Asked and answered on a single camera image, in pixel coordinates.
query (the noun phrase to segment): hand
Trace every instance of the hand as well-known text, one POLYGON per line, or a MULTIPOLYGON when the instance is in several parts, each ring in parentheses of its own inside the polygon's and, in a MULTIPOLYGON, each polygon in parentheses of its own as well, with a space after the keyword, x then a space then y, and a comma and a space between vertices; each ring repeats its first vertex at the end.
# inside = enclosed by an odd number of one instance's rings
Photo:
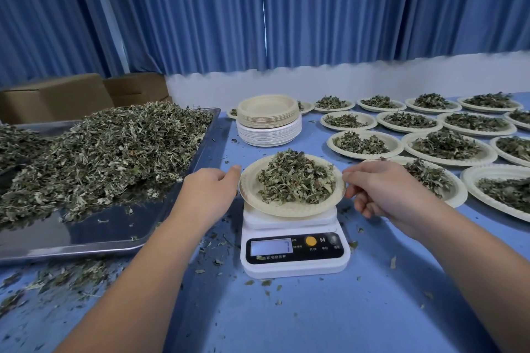
POLYGON ((239 165, 232 166, 227 173, 202 168, 186 176, 170 216, 188 217, 209 229, 229 209, 237 195, 240 176, 239 165))
POLYGON ((386 216, 413 239, 418 238, 418 221, 433 209, 447 209, 432 192, 399 163, 365 161, 345 169, 346 197, 356 196, 354 207, 362 216, 386 216))

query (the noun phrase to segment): digital kitchen scale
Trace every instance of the digital kitchen scale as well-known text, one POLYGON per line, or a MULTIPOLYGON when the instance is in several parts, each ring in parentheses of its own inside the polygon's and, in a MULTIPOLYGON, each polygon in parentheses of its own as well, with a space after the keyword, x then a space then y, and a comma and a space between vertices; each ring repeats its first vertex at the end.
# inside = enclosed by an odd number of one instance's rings
POLYGON ((336 207, 322 214, 283 218, 245 202, 241 263, 256 279, 341 272, 350 259, 336 207))

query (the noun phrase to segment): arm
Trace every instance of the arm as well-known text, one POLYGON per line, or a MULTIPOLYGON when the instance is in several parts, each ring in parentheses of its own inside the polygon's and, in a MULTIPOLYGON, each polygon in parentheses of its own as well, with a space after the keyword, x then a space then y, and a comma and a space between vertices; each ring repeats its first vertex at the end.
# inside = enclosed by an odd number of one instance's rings
POLYGON ((240 171, 201 169, 187 176, 169 217, 55 353, 162 351, 189 259, 228 210, 240 171))
POLYGON ((346 196, 366 218, 386 216, 422 243, 454 280, 502 351, 530 346, 530 263, 441 202, 394 162, 344 170, 346 196))

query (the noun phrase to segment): blue curtain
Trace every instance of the blue curtain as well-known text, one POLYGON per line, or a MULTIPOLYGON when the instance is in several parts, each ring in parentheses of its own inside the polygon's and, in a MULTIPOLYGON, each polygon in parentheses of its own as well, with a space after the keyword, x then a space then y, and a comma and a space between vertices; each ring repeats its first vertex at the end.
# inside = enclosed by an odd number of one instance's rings
POLYGON ((408 0, 401 59, 530 49, 530 0, 408 0))
POLYGON ((393 60, 406 0, 263 0, 269 68, 393 60))
POLYGON ((262 0, 110 0, 131 71, 265 68, 262 0))
POLYGON ((123 73, 115 49, 101 40, 109 34, 95 24, 85 0, 0 4, 0 88, 48 76, 123 73))

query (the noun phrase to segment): stainless steel tray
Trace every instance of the stainless steel tray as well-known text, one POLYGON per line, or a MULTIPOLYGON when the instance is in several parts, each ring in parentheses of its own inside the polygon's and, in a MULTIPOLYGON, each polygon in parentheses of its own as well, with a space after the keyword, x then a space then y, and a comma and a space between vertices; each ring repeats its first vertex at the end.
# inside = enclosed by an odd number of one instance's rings
MULTIPOLYGON (((208 152, 209 145, 215 143, 212 135, 221 110, 206 110, 213 113, 214 118, 191 160, 186 175, 198 169, 201 156, 208 152)), ((20 127, 54 136, 69 130, 78 122, 41 123, 20 127)), ((145 244, 156 229, 156 224, 167 218, 181 187, 182 183, 176 183, 162 202, 131 206, 132 215, 127 215, 128 207, 112 206, 79 223, 61 223, 59 213, 54 213, 45 220, 36 220, 23 229, 4 229, 0 231, 0 266, 52 257, 134 253, 145 244)))

